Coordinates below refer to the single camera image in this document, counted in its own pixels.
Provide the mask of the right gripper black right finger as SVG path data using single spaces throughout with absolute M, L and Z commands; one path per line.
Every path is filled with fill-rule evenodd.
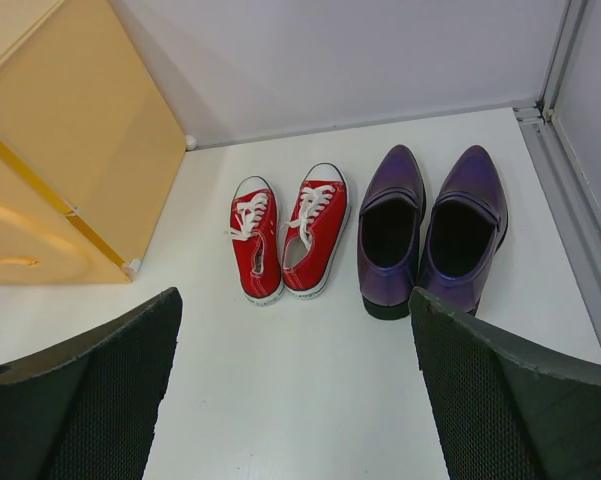
M 415 288 L 411 325 L 452 479 L 601 479 L 601 365 Z

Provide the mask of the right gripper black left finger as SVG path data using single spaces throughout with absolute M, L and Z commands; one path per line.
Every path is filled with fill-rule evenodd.
M 0 479 L 140 479 L 173 366 L 183 302 L 131 311 L 0 364 Z

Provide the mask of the purple leather loafer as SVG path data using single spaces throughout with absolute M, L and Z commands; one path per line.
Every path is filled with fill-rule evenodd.
M 412 151 L 396 145 L 376 169 L 358 214 L 357 269 L 363 306 L 380 320 L 409 315 L 416 284 L 424 181 Z
M 418 286 L 476 313 L 508 223 L 496 166 L 483 147 L 473 145 L 454 164 L 433 204 Z

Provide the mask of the red canvas sneaker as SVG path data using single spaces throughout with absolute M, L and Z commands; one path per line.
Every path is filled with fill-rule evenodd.
M 241 288 L 257 306 L 275 303 L 284 289 L 278 220 L 278 203 L 269 183 L 261 176 L 245 178 L 231 201 L 228 232 Z
M 286 289 L 303 300 L 326 286 L 350 214 L 345 176 L 332 163 L 314 165 L 299 187 L 282 252 Z

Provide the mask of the yellow plastic shoe cabinet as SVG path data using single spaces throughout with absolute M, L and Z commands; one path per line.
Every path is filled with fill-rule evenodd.
M 0 1 L 0 285 L 137 275 L 185 135 L 107 1 Z

